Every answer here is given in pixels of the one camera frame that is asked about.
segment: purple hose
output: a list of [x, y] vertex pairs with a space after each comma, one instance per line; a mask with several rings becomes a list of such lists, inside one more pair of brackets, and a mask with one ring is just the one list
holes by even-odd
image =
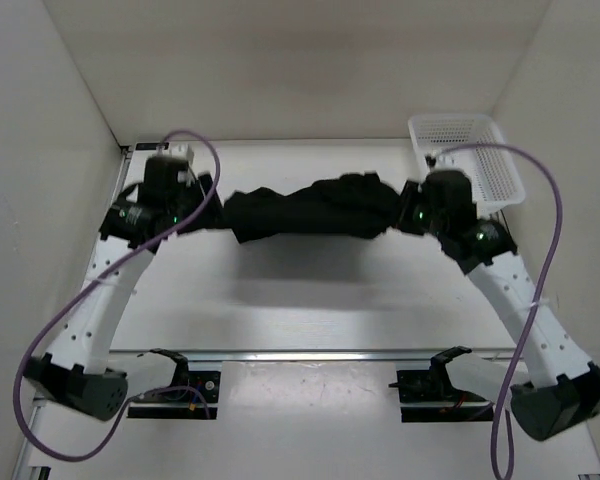
[[493, 469], [493, 474], [498, 480], [511, 480], [511, 477], [513, 476], [514, 451], [513, 432], [511, 430], [511, 416], [508, 411], [506, 412], [506, 422], [507, 438], [509, 443], [509, 466], [507, 467], [507, 472], [505, 473], [504, 477], [501, 475], [500, 468], [498, 466], [498, 430], [500, 428], [500, 419], [502, 418], [502, 410], [504, 409], [507, 391], [509, 390], [509, 387], [511, 385], [511, 380], [513, 379], [516, 366], [518, 365], [520, 357], [522, 356], [522, 350], [524, 349], [524, 345], [527, 342], [527, 338], [529, 338], [531, 328], [533, 327], [533, 322], [536, 319], [536, 314], [538, 313], [538, 301], [540, 300], [540, 296], [542, 295], [542, 289], [544, 288], [544, 282], [547, 279], [547, 274], [549, 273], [549, 267], [551, 266], [551, 262], [553, 261], [553, 256], [555, 255], [556, 250], [558, 248], [558, 241], [560, 240], [560, 234], [562, 232], [562, 196], [560, 195], [560, 189], [558, 188], [558, 184], [556, 183], [556, 180], [555, 178], [553, 178], [553, 175], [551, 174], [549, 169], [546, 166], [544, 166], [538, 159], [528, 154], [524, 150], [521, 150], [520, 148], [499, 143], [467, 143], [463, 145], [458, 145], [457, 147], [448, 148], [447, 150], [441, 152], [440, 155], [447, 155], [449, 153], [459, 152], [462, 150], [475, 150], [479, 148], [495, 148], [498, 150], [506, 150], [520, 155], [522, 158], [531, 162], [538, 168], [538, 170], [542, 172], [545, 178], [549, 181], [549, 185], [551, 185], [551, 190], [553, 191], [553, 198], [555, 199], [556, 204], [556, 223], [553, 229], [553, 238], [551, 239], [551, 245], [549, 246], [549, 251], [547, 252], [547, 256], [545, 257], [544, 263], [542, 264], [540, 275], [538, 276], [538, 283], [536, 284], [536, 290], [533, 294], [533, 300], [531, 301], [529, 315], [527, 316], [527, 320], [524, 324], [524, 328], [522, 329], [522, 334], [520, 335], [520, 339], [518, 340], [516, 349], [513, 352], [513, 356], [511, 357], [511, 362], [509, 363], [509, 367], [507, 368], [507, 373], [504, 376], [502, 386], [500, 387], [500, 393], [498, 395], [498, 400], [496, 401], [495, 405], [493, 424], [491, 426], [491, 468]]
[[[78, 455], [78, 456], [64, 455], [62, 453], [56, 452], [55, 450], [49, 448], [47, 445], [45, 445], [40, 440], [38, 440], [38, 438], [36, 438], [35, 434], [29, 428], [29, 425], [27, 424], [27, 420], [24, 418], [24, 413], [22, 412], [22, 402], [20, 400], [20, 388], [22, 386], [22, 378], [24, 377], [24, 370], [27, 365], [27, 361], [33, 355], [33, 352], [35, 351], [35, 349], [38, 347], [38, 345], [40, 344], [42, 339], [51, 331], [51, 329], [53, 327], [55, 327], [60, 322], [60, 320], [62, 320], [62, 318], [71, 311], [71, 309], [73, 309], [78, 303], [80, 303], [82, 300], [84, 300], [86, 297], [88, 297], [96, 288], [98, 288], [98, 286], [100, 285], [100, 280], [107, 278], [113, 272], [118, 270], [123, 264], [125, 264], [126, 262], [128, 262], [129, 260], [134, 258], [136, 255], [140, 254], [144, 250], [148, 250], [148, 249], [156, 246], [157, 244], [159, 244], [162, 240], [167, 238], [172, 233], [178, 231], [182, 227], [189, 225], [203, 212], [203, 210], [207, 207], [207, 205], [213, 198], [213, 196], [216, 192], [216, 189], [218, 188], [218, 183], [220, 182], [220, 157], [218, 156], [218, 152], [216, 151], [215, 147], [211, 144], [211, 142], [209, 142], [209, 140], [207, 140], [202, 135], [199, 135], [190, 130], [174, 130], [174, 131], [170, 132], [169, 134], [167, 134], [166, 137], [164, 137], [164, 139], [162, 140], [162, 143], [168, 142], [176, 135], [188, 135], [190, 137], [193, 137], [196, 140], [199, 140], [200, 142], [202, 142], [205, 145], [205, 147], [207, 147], [209, 149], [209, 152], [211, 152], [211, 155], [213, 156], [213, 160], [216, 164], [216, 171], [215, 171], [215, 175], [213, 178], [213, 183], [211, 184], [211, 188], [209, 189], [209, 193], [207, 194], [207, 196], [202, 200], [202, 203], [200, 203], [198, 208], [196, 208], [195, 211], [191, 215], [186, 217], [182, 222], [174, 225], [173, 227], [169, 228], [168, 230], [162, 232], [160, 235], [157, 235], [156, 237], [152, 238], [151, 240], [148, 240], [147, 242], [143, 243], [142, 245], [140, 245], [138, 248], [136, 248], [132, 252], [129, 252], [125, 256], [116, 260], [115, 262], [113, 262], [111, 264], [111, 266], [109, 266], [100, 275], [98, 275], [96, 280], [92, 281], [80, 293], [78, 293], [78, 295], [76, 295], [73, 300], [71, 300], [62, 310], [60, 310], [58, 312], [58, 314], [55, 317], [53, 317], [51, 319], [51, 321], [49, 323], [47, 323], [42, 328], [42, 330], [40, 330], [40, 333], [38, 333], [38, 335], [36, 335], [36, 337], [31, 342], [31, 345], [29, 345], [27, 347], [26, 351], [24, 352], [24, 355], [22, 356], [22, 360], [20, 360], [20, 364], [18, 365], [18, 370], [16, 372], [16, 378], [15, 378], [15, 381], [13, 382], [13, 395], [12, 395], [13, 410], [15, 413], [16, 422], [18, 423], [18, 427], [20, 427], [20, 430], [24, 434], [25, 438], [34, 447], [36, 447], [42, 453], [44, 453], [52, 458], [55, 458], [56, 460], [61, 460], [64, 462], [82, 462], [82, 461], [88, 460], [88, 459], [94, 457], [95, 455], [97, 455], [98, 453], [100, 453], [100, 451], [107, 445], [107, 443], [109, 443], [109, 440], [111, 440], [111, 437], [115, 433], [116, 428], [118, 428], [118, 424], [120, 423], [120, 420], [122, 420], [122, 416], [124, 415], [124, 411], [125, 411], [127, 405], [129, 404], [129, 402], [131, 402], [133, 400], [133, 398], [127, 399], [127, 401], [124, 403], [124, 405], [120, 409], [120, 413], [118, 414], [115, 422], [113, 423], [111, 430], [109, 431], [107, 436], [104, 438], [102, 443], [100, 443], [100, 445], [98, 445], [94, 450], [92, 450], [91, 452], [89, 452], [85, 455]], [[163, 389], [157, 389], [157, 390], [153, 390], [151, 393], [166, 393], [166, 392], [175, 391], [175, 390], [188, 390], [191, 392], [197, 392], [197, 390], [192, 387], [181, 386], [181, 387], [166, 387]], [[197, 392], [197, 394], [200, 397], [200, 399], [202, 400], [202, 403], [205, 405], [205, 410], [207, 412], [207, 416], [209, 416], [209, 410], [206, 405], [207, 402], [202, 397], [200, 392]]]

